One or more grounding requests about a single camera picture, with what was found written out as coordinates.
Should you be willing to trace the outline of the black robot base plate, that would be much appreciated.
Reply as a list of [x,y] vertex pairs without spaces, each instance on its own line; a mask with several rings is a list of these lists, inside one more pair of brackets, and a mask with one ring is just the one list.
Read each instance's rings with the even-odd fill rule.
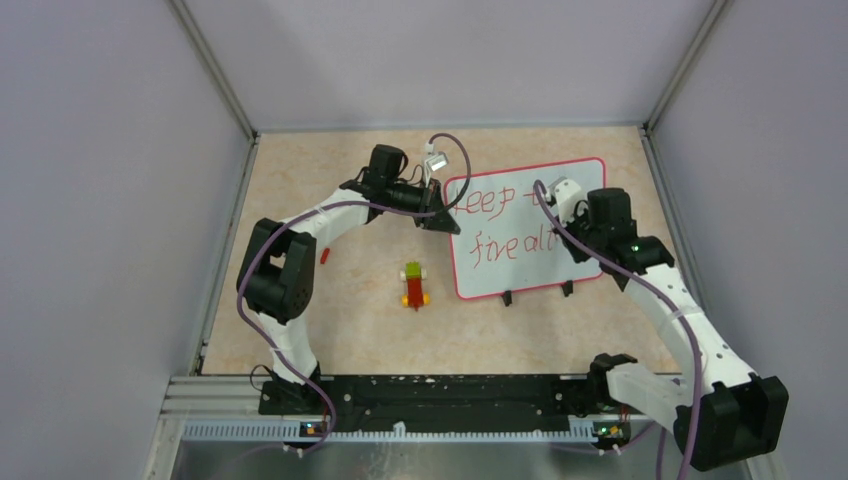
[[622,420],[634,413],[600,394],[584,375],[337,375],[312,386],[263,383],[261,415],[311,416],[339,433],[389,431],[401,422],[411,433],[556,432],[590,415]]

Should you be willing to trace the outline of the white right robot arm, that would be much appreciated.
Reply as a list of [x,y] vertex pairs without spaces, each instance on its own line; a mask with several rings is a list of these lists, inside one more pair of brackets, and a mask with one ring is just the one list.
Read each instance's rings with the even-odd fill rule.
[[718,333],[689,292],[670,250],[642,236],[621,188],[585,192],[564,180],[544,196],[552,226],[576,263],[595,260],[646,315],[681,369],[674,382],[635,360],[612,359],[586,385],[589,404],[633,407],[670,433],[681,470],[705,472],[773,452],[789,393],[762,377]]

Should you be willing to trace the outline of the pink framed whiteboard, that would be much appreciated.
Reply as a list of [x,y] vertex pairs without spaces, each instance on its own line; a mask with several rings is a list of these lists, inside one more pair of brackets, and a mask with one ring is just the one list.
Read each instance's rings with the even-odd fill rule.
[[597,157],[474,174],[451,216],[461,232],[450,237],[455,290],[463,300],[558,286],[601,276],[595,260],[573,261],[539,207],[533,184],[573,179],[585,191],[606,186]]

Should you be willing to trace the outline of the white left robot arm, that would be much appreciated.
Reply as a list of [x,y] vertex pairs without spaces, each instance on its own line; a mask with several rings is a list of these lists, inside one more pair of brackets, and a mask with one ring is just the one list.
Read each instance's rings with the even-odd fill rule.
[[284,386],[283,401],[295,412],[314,410],[321,397],[306,321],[319,254],[384,212],[408,216],[424,230],[459,234],[449,213],[452,205],[433,176],[447,163],[446,154],[429,145],[419,164],[421,177],[412,181],[402,176],[406,153],[378,144],[360,173],[326,200],[282,221],[263,218],[253,227],[236,283],[237,310],[269,344],[272,376]]

